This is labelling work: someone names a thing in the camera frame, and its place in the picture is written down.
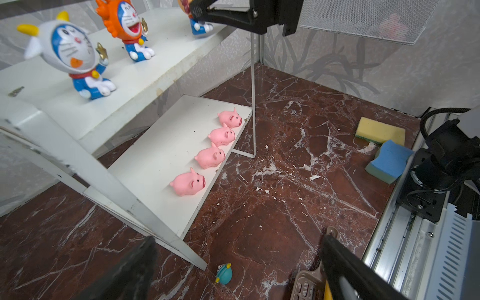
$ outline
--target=orange doraemon figurine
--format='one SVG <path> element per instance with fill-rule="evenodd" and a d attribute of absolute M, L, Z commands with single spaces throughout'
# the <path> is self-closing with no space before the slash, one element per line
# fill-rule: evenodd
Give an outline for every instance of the orange doraemon figurine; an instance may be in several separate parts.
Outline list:
<path fill-rule="evenodd" d="M 179 2 L 180 8 L 188 15 L 190 18 L 190 26 L 192 27 L 192 33 L 193 35 L 202 35 L 207 32 L 212 31 L 213 25 L 210 23 L 205 23 L 201 21 L 196 21 L 193 19 L 192 14 L 190 13 L 190 3 L 193 0 L 177 0 Z"/>
<path fill-rule="evenodd" d="M 132 6 L 131 0 L 96 0 L 96 13 L 113 37 L 121 38 L 130 58 L 134 61 L 149 60 L 155 52 L 144 46 L 148 27 Z"/>

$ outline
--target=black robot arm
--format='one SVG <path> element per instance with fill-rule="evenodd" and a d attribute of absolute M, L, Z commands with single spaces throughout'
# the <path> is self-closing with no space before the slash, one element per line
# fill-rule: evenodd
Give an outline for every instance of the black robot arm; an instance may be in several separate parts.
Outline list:
<path fill-rule="evenodd" d="M 221 23 L 247 30 L 259 35 L 265 34 L 272 25 L 283 25 L 283 36 L 297 31 L 303 0 L 250 0 L 246 12 L 210 9 L 216 0 L 193 0 L 190 11 L 195 20 Z"/>
<path fill-rule="evenodd" d="M 398 201 L 415 214 L 438 222 L 448 191 L 461 184 L 453 203 L 463 191 L 463 182 L 472 180 L 480 188 L 480 106 L 441 108 L 422 117 L 420 132 L 428 149 L 420 148 L 414 155 L 409 175 L 405 178 Z M 460 114 L 447 120 L 431 134 L 427 120 L 435 114 Z"/>

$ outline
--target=white shelf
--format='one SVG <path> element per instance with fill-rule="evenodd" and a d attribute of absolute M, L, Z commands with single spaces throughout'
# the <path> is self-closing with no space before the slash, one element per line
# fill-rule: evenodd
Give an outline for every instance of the white shelf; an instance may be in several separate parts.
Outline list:
<path fill-rule="evenodd" d="M 133 62 L 122 41 L 106 29 L 89 35 L 108 51 L 110 64 L 103 76 L 118 88 L 110 96 L 80 97 L 67 74 L 36 57 L 0 71 L 0 97 L 24 86 L 16 100 L 45 111 L 93 153 L 234 30 L 215 24 L 207 36 L 194 36 L 180 8 L 153 9 L 141 17 L 149 28 L 146 46 L 156 54 L 150 60 Z"/>
<path fill-rule="evenodd" d="M 229 146 L 220 146 L 225 151 L 227 161 L 252 115 L 252 108 L 185 95 L 108 168 L 111 174 L 181 239 L 187 234 L 220 174 L 219 170 L 225 164 L 224 161 L 217 168 L 204 170 L 193 157 L 200 150 L 211 146 L 207 135 L 221 126 L 216 114 L 224 110 L 233 110 L 234 107 L 244 122 L 241 127 L 233 129 L 235 141 Z M 179 197 L 169 183 L 177 175 L 188 172 L 190 167 L 205 176 L 206 186 L 196 195 Z M 145 229 L 95 188 L 89 187 L 84 194 Z"/>

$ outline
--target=yellow sponge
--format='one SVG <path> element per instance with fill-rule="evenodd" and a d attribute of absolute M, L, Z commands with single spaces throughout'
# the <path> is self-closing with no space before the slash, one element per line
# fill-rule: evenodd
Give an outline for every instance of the yellow sponge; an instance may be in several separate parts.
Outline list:
<path fill-rule="evenodd" d="M 395 144 L 405 146 L 405 129 L 365 117 L 361 117 L 355 136 L 377 144 L 392 140 Z"/>

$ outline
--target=doraemon figurine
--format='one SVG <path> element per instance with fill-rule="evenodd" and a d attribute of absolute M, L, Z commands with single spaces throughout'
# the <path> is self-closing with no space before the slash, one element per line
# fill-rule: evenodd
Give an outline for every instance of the doraemon figurine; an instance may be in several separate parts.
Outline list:
<path fill-rule="evenodd" d="M 213 25 L 193 19 L 190 13 L 190 2 L 193 0 L 178 0 L 180 8 L 188 15 L 190 19 L 190 26 L 194 36 L 202 35 L 213 30 Z"/>
<path fill-rule="evenodd" d="M 101 75 L 108 65 L 107 51 L 100 44 L 95 51 L 86 31 L 70 23 L 67 12 L 38 27 L 22 24 L 17 30 L 32 37 L 25 49 L 25 59 L 40 55 L 52 67 L 67 72 L 82 97 L 93 100 L 116 89 Z"/>
<path fill-rule="evenodd" d="M 155 52 L 144 46 L 148 27 L 145 20 L 138 16 L 130 0 L 96 0 L 96 13 L 113 37 L 122 39 L 125 49 L 134 61 L 149 60 Z"/>

